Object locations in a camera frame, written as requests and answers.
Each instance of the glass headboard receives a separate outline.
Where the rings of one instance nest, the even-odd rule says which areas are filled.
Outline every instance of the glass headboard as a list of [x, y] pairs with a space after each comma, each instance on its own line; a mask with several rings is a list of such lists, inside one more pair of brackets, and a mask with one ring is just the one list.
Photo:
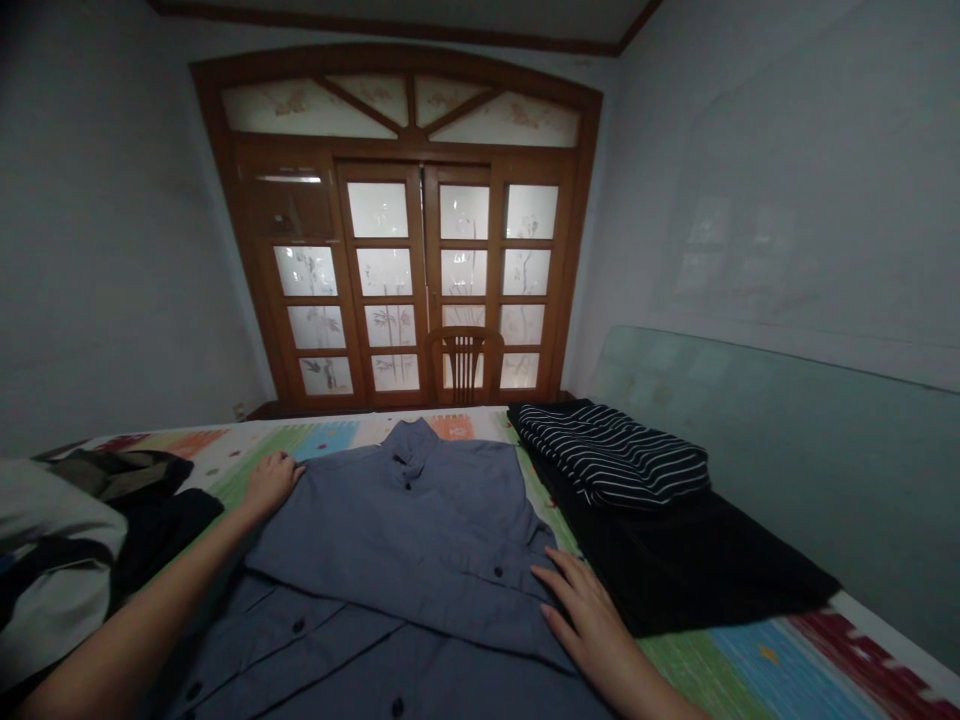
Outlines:
[[706, 448], [718, 493], [960, 672], [960, 394], [617, 326], [590, 397]]

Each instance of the pile of clothes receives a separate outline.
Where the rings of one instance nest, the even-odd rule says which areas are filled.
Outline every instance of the pile of clothes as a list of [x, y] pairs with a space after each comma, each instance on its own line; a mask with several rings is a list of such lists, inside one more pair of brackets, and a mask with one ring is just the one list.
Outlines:
[[77, 450], [0, 462], [0, 693], [15, 706], [223, 512], [193, 463]]
[[810, 612], [839, 592], [713, 492], [702, 448], [589, 400], [507, 415], [635, 636]]

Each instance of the colorful bedsheet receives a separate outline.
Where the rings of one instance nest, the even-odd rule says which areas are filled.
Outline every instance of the colorful bedsheet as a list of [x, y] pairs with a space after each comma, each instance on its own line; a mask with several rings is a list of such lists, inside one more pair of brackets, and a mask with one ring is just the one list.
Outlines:
[[[379, 443], [404, 419], [424, 417], [446, 440], [489, 439], [517, 447], [527, 497], [558, 544], [579, 556], [576, 539], [540, 483], [506, 413], [380, 413], [304, 421], [253, 422], [205, 430], [124, 435], [91, 446], [166, 450], [192, 459], [184, 487], [199, 487], [228, 508], [243, 497], [265, 455], [298, 459]], [[661, 673], [717, 718], [956, 718], [950, 704], [837, 610], [638, 641]]]

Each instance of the shirt collar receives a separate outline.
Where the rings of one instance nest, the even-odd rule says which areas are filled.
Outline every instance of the shirt collar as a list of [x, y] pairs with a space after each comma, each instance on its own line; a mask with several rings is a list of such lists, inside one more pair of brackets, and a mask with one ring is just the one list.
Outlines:
[[380, 447], [390, 454], [391, 459], [399, 460], [406, 466], [404, 476], [416, 477], [439, 443], [440, 438], [426, 420], [418, 418], [412, 423], [397, 423]]

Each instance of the white wall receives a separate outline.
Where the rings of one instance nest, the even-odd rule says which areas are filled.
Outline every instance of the white wall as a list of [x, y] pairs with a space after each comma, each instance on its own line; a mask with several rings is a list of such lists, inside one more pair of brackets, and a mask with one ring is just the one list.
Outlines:
[[[392, 42], [402, 43], [395, 38], [382, 38], [362, 35], [348, 35], [308, 30], [292, 30], [285, 28], [263, 28], [250, 25], [236, 25], [229, 23], [213, 23], [197, 20], [166, 19], [162, 23], [164, 45], [169, 54], [169, 63], [179, 73], [178, 81], [181, 96], [190, 123], [192, 147], [191, 152], [200, 158], [202, 165], [203, 182], [207, 192], [214, 199], [214, 217], [216, 219], [222, 250], [227, 258], [230, 279], [236, 300], [240, 305], [244, 323], [251, 337], [251, 346], [255, 353], [257, 372], [263, 392], [269, 397], [276, 397], [270, 368], [263, 350], [263, 341], [253, 310], [253, 301], [247, 288], [246, 279], [240, 262], [230, 217], [227, 212], [223, 190], [217, 176], [213, 152], [207, 139], [206, 129], [200, 115], [193, 81], [190, 77], [188, 64], [198, 60], [208, 60], [217, 57], [228, 57], [245, 52], [269, 50], [298, 45], [320, 45], [342, 42]], [[585, 284], [585, 277], [589, 267], [590, 249], [594, 242], [597, 222], [597, 202], [602, 195], [601, 182], [607, 157], [607, 138], [609, 126], [616, 106], [616, 91], [618, 88], [619, 63], [612, 58], [578, 57], [557, 53], [546, 53], [532, 50], [518, 50], [512, 48], [494, 48], [477, 45], [459, 45], [455, 43], [426, 43], [414, 44], [446, 47], [462, 52], [483, 55], [486, 57], [504, 60], [523, 67], [529, 67], [541, 72], [550, 73], [566, 80], [571, 80], [604, 93], [603, 115], [601, 117], [600, 133], [597, 139], [597, 156], [594, 161], [593, 182], [590, 188], [590, 203], [586, 223], [584, 225], [583, 245], [581, 248], [580, 265], [577, 274], [577, 292], [574, 296], [574, 309], [571, 318], [570, 336], [567, 357], [572, 357], [570, 348], [575, 344], [577, 325], [580, 318], [582, 293], [579, 288]], [[570, 366], [564, 368], [564, 384], [566, 387]]]
[[569, 386], [614, 324], [960, 389], [960, 13], [670, 0], [621, 58]]
[[3, 17], [0, 453], [266, 400], [145, 2]]

